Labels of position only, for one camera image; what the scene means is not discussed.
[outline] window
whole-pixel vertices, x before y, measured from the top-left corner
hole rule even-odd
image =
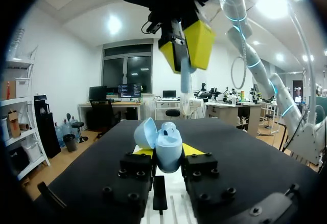
[[[139,83],[142,93],[152,92],[152,44],[122,46],[104,50],[102,85]]]

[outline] black tabletop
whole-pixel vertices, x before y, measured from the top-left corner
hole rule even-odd
[[[164,121],[155,121],[157,128]],[[174,120],[183,142],[218,160],[220,178],[237,190],[228,207],[218,208],[209,219],[233,215],[261,201],[273,192],[286,192],[294,183],[306,197],[318,174],[293,158],[227,125],[220,119]],[[120,222],[124,210],[103,202],[102,188],[112,185],[119,161],[135,147],[134,130],[141,121],[123,121],[83,152],[50,185],[50,189],[81,216],[96,214],[110,223]],[[51,214],[40,196],[35,203]],[[124,215],[123,223],[134,223],[133,215]]]

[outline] black chair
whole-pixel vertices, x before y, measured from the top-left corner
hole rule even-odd
[[[77,128],[77,133],[80,136],[80,143],[82,143],[83,141],[87,141],[88,140],[88,137],[81,135],[80,127],[83,127],[83,126],[84,126],[84,123],[83,122],[75,122],[75,123],[72,123],[72,128]]]
[[[273,119],[274,115],[273,114],[266,114],[265,116],[267,118],[267,125],[265,128],[269,128],[269,120]]]
[[[172,117],[180,116],[180,111],[176,109],[166,110],[166,116],[170,117],[170,120],[172,120]]]
[[[90,100],[92,111],[94,114],[95,119],[97,120],[98,126],[106,127],[106,131],[99,133],[97,138],[100,138],[106,132],[108,132],[112,127],[118,124],[121,121],[122,113],[119,111],[118,113],[114,114],[111,100],[107,99],[96,99]]]

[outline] blue led strip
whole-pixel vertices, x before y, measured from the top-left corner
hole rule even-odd
[[[225,16],[226,16],[226,18],[228,18],[230,21],[233,21],[233,22],[241,22],[241,21],[245,20],[247,17],[246,12],[245,12],[244,18],[241,18],[241,19],[233,19],[233,18],[228,17],[227,15],[225,15]]]
[[[243,39],[246,41],[245,36],[243,35],[243,33],[240,31],[240,28],[238,28],[237,26],[233,26],[238,32],[240,32],[242,34]]]
[[[288,107],[285,112],[283,112],[282,117],[285,116],[285,114],[289,111],[289,109],[291,109],[293,106],[295,106],[295,103],[293,105],[290,105],[290,107]]]
[[[261,62],[261,60],[259,60],[257,63],[253,64],[253,65],[248,65],[248,68],[252,68],[255,67],[256,65],[258,65]]]
[[[272,84],[272,82],[270,81],[270,79],[268,79],[270,85],[272,86],[272,88],[274,89],[275,95],[277,94],[277,89],[275,88],[274,84]]]

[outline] water bottle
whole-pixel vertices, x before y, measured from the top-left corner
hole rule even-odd
[[[63,120],[63,125],[61,126],[61,128],[62,128],[62,134],[64,136],[67,135],[67,134],[69,134],[69,133],[72,133],[72,128],[69,125],[69,123],[67,123],[67,120],[66,119]]]
[[[74,116],[72,116],[72,119],[69,121],[70,125],[72,126],[72,124],[76,123],[76,122],[78,122],[78,121],[75,119]],[[77,128],[72,128],[72,132],[75,135],[76,143],[79,143],[80,142],[80,135],[78,134]]]
[[[56,136],[59,142],[60,147],[65,147],[65,142],[63,141],[63,134],[61,128],[55,123],[55,131],[56,131]]]

